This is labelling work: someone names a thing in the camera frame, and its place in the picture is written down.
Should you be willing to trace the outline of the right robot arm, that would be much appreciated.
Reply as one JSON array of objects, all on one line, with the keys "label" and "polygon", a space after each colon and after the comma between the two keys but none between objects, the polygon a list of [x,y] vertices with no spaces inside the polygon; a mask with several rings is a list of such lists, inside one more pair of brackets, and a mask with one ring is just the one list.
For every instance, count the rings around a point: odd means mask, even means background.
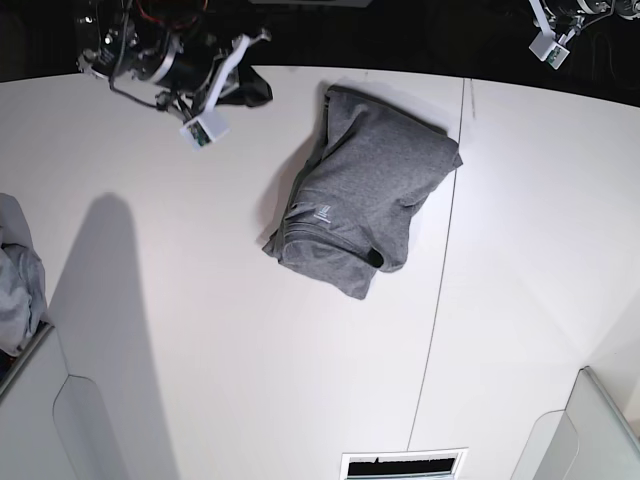
[{"label": "right robot arm", "polygon": [[77,65],[112,92],[186,123],[207,107],[256,108],[270,85],[244,59],[264,28],[229,26],[206,1],[77,1]]}]

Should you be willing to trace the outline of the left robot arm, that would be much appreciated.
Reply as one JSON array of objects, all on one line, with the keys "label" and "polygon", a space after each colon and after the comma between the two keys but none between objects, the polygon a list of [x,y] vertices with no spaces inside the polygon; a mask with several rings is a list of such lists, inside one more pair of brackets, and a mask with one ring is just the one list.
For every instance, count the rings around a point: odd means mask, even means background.
[{"label": "left robot arm", "polygon": [[530,1],[538,37],[566,45],[591,25],[614,15],[624,20],[639,19],[637,0],[550,0]]}]

